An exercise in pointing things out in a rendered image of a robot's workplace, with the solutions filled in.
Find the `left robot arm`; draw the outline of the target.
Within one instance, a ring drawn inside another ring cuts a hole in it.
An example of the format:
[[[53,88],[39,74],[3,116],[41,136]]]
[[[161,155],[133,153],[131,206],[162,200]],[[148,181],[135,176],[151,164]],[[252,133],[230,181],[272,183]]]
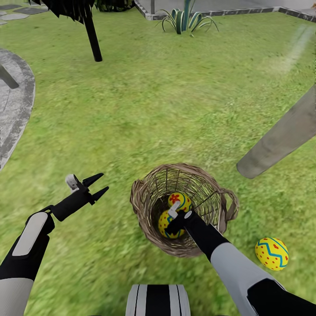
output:
[[[106,187],[91,195],[88,187],[104,173],[99,173],[79,182],[75,174],[69,174],[65,182],[71,195],[58,204],[49,205],[30,216],[21,235],[0,265],[0,316],[23,316],[38,269],[50,237],[55,228],[51,213],[62,222],[87,203],[95,204]]]

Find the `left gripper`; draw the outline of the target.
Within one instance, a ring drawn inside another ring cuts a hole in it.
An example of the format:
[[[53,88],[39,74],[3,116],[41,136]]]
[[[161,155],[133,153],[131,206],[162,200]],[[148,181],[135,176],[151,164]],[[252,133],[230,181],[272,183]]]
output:
[[[103,175],[104,173],[99,173],[84,179],[82,183],[77,183],[79,190],[77,190],[75,193],[71,194],[63,200],[65,206],[69,209],[71,213],[76,212],[87,203],[90,203],[91,205],[95,204],[95,201],[97,201],[105,194],[109,187],[106,187],[93,195],[89,193],[90,190],[88,189],[90,185],[92,185],[96,180],[98,180]]]

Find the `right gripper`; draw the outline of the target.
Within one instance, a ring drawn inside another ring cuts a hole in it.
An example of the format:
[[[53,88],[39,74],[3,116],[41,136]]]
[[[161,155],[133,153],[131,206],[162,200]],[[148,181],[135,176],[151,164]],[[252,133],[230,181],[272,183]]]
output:
[[[178,216],[168,224],[167,228],[164,229],[169,235],[171,235],[172,233],[174,235],[177,235],[179,230],[182,229],[179,225],[179,219],[181,218],[181,216],[184,215],[184,213],[185,212],[183,210],[180,210],[178,212]]]

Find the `easter egg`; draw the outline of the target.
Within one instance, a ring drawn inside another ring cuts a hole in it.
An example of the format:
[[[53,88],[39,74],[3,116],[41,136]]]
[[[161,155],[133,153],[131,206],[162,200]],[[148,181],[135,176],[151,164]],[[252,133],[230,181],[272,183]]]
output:
[[[287,247],[277,238],[266,237],[259,240],[255,252],[260,262],[271,270],[282,270],[287,265]]]
[[[158,218],[158,222],[157,222],[157,227],[158,230],[160,231],[161,235],[169,238],[169,239],[177,239],[180,236],[184,235],[186,230],[179,230],[179,232],[177,233],[177,235],[174,235],[173,233],[171,235],[169,235],[164,229],[167,228],[168,224],[172,221],[172,216],[168,215],[168,209],[164,210],[159,218]]]
[[[168,197],[168,199],[166,200],[168,209],[170,209],[175,204],[176,201],[181,202],[181,205],[176,210],[176,212],[179,212],[180,210],[183,210],[184,212],[191,211],[191,206],[193,204],[193,200],[188,194],[183,193],[182,191],[181,192],[174,192],[173,191],[173,194],[170,195]]]

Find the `wicker basket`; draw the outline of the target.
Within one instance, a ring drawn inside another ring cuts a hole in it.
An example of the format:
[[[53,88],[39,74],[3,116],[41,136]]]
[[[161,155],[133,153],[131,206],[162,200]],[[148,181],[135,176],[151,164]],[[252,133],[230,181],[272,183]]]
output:
[[[190,234],[186,233],[187,236],[185,236],[184,239],[181,239],[181,237],[175,240],[169,239],[162,236],[155,225],[157,204],[164,199],[168,199],[168,197],[173,194],[173,191],[181,192],[180,190],[169,189],[168,192],[165,192],[161,197],[158,197],[155,203],[151,198],[156,191],[159,193],[158,190],[160,190],[160,187],[157,188],[158,176],[156,174],[161,171],[170,169],[178,170],[177,176],[175,177],[176,181],[183,180],[182,176],[180,175],[181,172],[187,172],[188,174],[190,174],[189,178],[184,180],[186,184],[182,186],[183,193],[185,193],[186,191],[192,192],[192,188],[189,186],[191,184],[190,181],[193,177],[197,176],[200,177],[200,187],[209,184],[212,188],[212,195],[218,195],[219,203],[216,204],[216,206],[214,204],[212,204],[211,206],[207,205],[207,211],[208,216],[210,217],[209,210],[211,210],[212,222],[214,222],[215,218],[217,218],[217,222],[213,223],[213,225],[216,227],[216,229],[219,230],[221,234],[223,234],[227,230],[227,222],[230,220],[235,220],[237,217],[239,209],[238,198],[236,197],[236,195],[234,195],[234,191],[227,190],[223,187],[221,188],[221,186],[215,181],[214,177],[209,175],[208,172],[206,172],[205,170],[202,170],[200,167],[182,162],[177,164],[163,164],[156,166],[149,174],[147,174],[143,181],[141,181],[140,179],[137,179],[136,181],[134,180],[131,188],[129,202],[131,203],[133,211],[138,217],[139,226],[142,229],[145,237],[152,244],[157,246],[161,251],[170,256],[185,259],[196,258],[204,254],[204,252],[197,246],[197,244],[194,244],[194,240],[192,239]],[[151,191],[150,187],[153,187],[153,183],[155,184],[156,189]],[[225,197],[225,193],[227,193],[232,199],[232,203],[228,211],[226,209],[227,200]],[[210,195],[209,197],[212,197],[212,195]],[[210,200],[209,197],[206,197],[208,201]],[[197,205],[192,204],[191,211],[195,211],[199,215],[199,209],[201,208],[201,206],[201,202]],[[205,221],[205,224],[209,225],[209,219],[206,219],[205,217],[207,217],[206,212],[202,214],[202,218],[203,221]]]

